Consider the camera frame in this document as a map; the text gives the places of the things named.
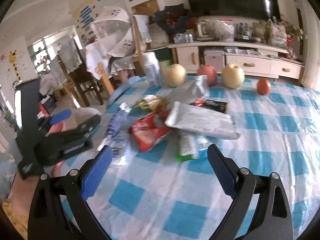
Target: blue gripper pad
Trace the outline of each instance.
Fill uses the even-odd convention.
[[[87,171],[86,176],[82,180],[81,196],[84,201],[87,201],[89,197],[94,196],[111,161],[112,149],[109,146],[105,146],[95,157],[91,168]]]
[[[58,124],[68,118],[70,118],[71,116],[71,110],[70,109],[67,109],[67,110],[64,110],[58,114],[55,114],[51,120],[50,120],[50,124],[51,125],[55,125],[55,124]]]
[[[224,157],[215,144],[208,147],[208,161],[216,174],[224,193],[232,199],[236,197],[237,170],[239,168]]]

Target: gold candy wrapper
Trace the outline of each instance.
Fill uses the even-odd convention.
[[[165,110],[166,105],[166,100],[161,96],[147,95],[142,101],[136,102],[133,107],[142,110],[150,110],[152,113],[160,113]]]

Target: red snack wrapper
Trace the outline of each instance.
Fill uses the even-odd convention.
[[[138,142],[141,152],[151,150],[171,131],[171,128],[164,124],[169,113],[170,111],[148,114],[130,128],[130,133]]]

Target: pink storage box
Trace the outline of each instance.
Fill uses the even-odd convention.
[[[225,66],[224,50],[206,49],[204,51],[204,63],[214,66],[216,71],[222,71]]]

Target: drawer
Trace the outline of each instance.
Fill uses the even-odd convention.
[[[178,62],[186,70],[196,73],[200,67],[198,47],[177,48]]]
[[[271,60],[272,75],[299,79],[302,66],[278,60]]]
[[[246,73],[270,74],[271,60],[258,57],[226,56],[227,64],[236,64]]]

